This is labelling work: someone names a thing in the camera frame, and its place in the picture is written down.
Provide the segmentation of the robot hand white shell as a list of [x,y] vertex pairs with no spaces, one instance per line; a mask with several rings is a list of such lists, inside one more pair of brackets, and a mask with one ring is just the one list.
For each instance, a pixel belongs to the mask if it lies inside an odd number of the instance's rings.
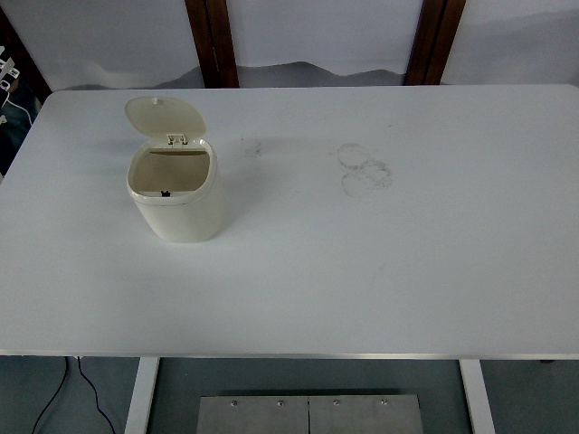
[[5,46],[0,47],[1,89],[12,93],[18,87],[20,71],[16,68],[10,52]]

